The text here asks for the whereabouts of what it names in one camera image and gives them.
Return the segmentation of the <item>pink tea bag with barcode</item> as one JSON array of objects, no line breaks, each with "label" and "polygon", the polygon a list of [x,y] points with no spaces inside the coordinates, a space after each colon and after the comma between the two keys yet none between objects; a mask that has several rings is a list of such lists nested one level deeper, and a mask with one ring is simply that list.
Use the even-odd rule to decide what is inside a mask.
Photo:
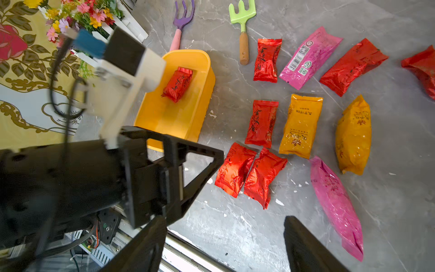
[{"label": "pink tea bag with barcode", "polygon": [[358,261],[364,259],[361,222],[340,178],[324,161],[310,160],[310,179],[315,194],[334,230],[342,239],[342,247]]}]

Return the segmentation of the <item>red tea bag top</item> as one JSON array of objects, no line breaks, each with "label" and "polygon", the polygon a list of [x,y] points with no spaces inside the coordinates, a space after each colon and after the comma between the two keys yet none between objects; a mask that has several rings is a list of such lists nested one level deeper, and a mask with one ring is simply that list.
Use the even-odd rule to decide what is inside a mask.
[{"label": "red tea bag top", "polygon": [[420,80],[427,95],[435,99],[435,49],[426,50],[401,61],[401,66],[411,71]]}]

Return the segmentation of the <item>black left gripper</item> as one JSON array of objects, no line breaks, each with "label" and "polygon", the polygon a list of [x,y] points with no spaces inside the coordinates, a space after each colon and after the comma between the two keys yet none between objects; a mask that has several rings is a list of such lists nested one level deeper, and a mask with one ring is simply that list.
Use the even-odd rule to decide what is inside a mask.
[{"label": "black left gripper", "polygon": [[[163,144],[163,157],[148,158],[149,140]],[[163,216],[168,224],[181,219],[224,162],[222,150],[134,126],[121,129],[118,143],[127,187],[123,209],[135,228],[151,222],[153,215]],[[189,153],[213,161],[184,186],[183,164]]]}]

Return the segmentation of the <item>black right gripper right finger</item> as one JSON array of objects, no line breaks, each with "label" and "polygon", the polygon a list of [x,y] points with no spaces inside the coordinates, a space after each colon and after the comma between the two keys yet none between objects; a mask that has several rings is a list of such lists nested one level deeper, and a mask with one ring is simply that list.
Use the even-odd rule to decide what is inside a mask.
[{"label": "black right gripper right finger", "polygon": [[284,240],[292,272],[348,270],[295,216],[285,218]]}]

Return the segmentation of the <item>long pink tea bag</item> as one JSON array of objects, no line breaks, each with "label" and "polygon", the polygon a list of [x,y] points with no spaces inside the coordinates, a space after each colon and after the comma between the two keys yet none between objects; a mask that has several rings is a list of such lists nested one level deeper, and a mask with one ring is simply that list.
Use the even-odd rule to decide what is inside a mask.
[{"label": "long pink tea bag", "polygon": [[333,36],[324,27],[316,29],[296,50],[279,78],[300,90],[329,59],[343,41]]}]

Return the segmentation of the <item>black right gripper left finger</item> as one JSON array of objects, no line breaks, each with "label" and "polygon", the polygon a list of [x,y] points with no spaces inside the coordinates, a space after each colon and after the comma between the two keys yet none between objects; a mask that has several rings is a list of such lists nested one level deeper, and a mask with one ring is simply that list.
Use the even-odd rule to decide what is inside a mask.
[{"label": "black right gripper left finger", "polygon": [[102,269],[102,272],[157,272],[162,260],[167,221],[156,216]]}]

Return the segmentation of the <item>red tea bag small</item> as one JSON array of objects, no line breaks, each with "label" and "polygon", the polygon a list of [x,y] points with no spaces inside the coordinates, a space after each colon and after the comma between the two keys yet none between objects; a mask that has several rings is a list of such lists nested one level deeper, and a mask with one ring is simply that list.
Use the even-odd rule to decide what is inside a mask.
[{"label": "red tea bag small", "polygon": [[218,170],[215,185],[237,198],[256,155],[256,151],[235,142]]}]

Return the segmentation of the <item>yellow tea bag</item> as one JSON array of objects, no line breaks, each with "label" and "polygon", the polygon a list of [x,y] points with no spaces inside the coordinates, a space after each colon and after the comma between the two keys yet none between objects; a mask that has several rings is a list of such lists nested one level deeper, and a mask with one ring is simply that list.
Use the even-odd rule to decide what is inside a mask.
[{"label": "yellow tea bag", "polygon": [[358,96],[342,113],[335,136],[335,151],[342,173],[362,175],[372,143],[370,106]]},{"label": "yellow tea bag", "polygon": [[293,94],[279,153],[309,159],[324,99]]}]

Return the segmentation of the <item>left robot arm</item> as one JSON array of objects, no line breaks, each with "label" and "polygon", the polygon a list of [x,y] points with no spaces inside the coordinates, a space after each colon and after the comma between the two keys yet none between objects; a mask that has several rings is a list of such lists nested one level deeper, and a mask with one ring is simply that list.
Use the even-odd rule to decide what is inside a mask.
[{"label": "left robot arm", "polygon": [[105,267],[156,272],[167,227],[181,219],[224,162],[222,150],[125,126],[118,147],[102,140],[1,151],[1,246],[28,238],[3,272],[22,272],[72,245],[49,249],[57,236],[95,229],[98,213],[121,205],[137,234]]}]

